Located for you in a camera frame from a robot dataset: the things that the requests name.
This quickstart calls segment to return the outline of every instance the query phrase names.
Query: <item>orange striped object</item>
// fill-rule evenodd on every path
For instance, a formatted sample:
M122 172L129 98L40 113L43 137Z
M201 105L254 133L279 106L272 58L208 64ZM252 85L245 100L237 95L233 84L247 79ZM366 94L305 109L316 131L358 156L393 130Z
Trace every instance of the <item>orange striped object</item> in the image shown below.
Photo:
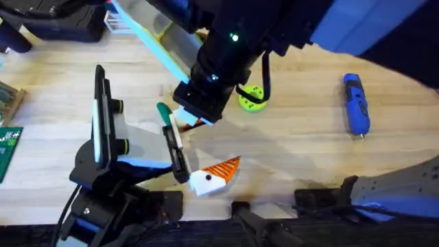
M210 167L206 167L203 171L208 172L212 175L219 176L223 178L226 183L232 179L233 175L235 175L236 170L238 169L239 162L241 161L241 157L231 158L228 161L224 161L218 163L216 165L212 165Z

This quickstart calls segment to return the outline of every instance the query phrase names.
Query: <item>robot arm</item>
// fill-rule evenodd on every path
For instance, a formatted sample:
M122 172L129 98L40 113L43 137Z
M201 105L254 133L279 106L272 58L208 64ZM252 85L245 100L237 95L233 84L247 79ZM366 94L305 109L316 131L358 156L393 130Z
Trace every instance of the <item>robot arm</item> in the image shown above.
M439 85L432 65L439 64L434 23L436 1L284 1L284 0L147 0L186 31L207 28L209 34L191 68L190 81L181 82L174 101L207 123L222 118L233 92L245 94L253 62L271 51L284 56L290 45L302 49L317 43L333 52L370 60L434 88ZM263 83L270 75L263 68ZM244 95L250 101L261 103Z

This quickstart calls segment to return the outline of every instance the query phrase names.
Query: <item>white plastic part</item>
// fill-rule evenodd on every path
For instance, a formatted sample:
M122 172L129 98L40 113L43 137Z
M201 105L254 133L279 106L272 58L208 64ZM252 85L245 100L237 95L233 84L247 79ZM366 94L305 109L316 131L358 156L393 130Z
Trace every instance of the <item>white plastic part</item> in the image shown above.
M97 99L93 100L93 147L95 150L95 162L98 163L101 159L101 135L99 134L99 105L97 104Z
M174 136L176 138L177 147L178 147L178 149L182 149L183 142L181 141L180 133L178 131L178 126L177 126L177 120L174 117L174 114L172 114L172 113L169 114L169 120L171 120L171 126L172 126L172 130L174 131Z
M191 173L189 184L197 196L204 196L226 186L226 181L219 176L198 170Z

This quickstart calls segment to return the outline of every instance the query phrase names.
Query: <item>green marker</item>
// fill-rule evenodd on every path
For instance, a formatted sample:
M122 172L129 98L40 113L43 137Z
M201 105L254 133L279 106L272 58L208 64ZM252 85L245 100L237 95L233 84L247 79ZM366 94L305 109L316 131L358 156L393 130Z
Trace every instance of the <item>green marker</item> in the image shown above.
M166 126L170 126L171 119L169 118L169 114L171 114L172 111L169 108L169 106L163 102L158 102L157 103L157 110L159 111L160 115L162 116L162 119L165 122Z

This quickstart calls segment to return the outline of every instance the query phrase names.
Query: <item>white foam piece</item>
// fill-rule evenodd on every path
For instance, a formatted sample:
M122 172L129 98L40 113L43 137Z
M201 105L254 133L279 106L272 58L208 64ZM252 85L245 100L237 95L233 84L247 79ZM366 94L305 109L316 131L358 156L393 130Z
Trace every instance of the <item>white foam piece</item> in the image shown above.
M191 186L191 189L195 191L197 196L204 196L226 186L226 181L219 176L212 175L203 170L198 170L191 173L189 185Z

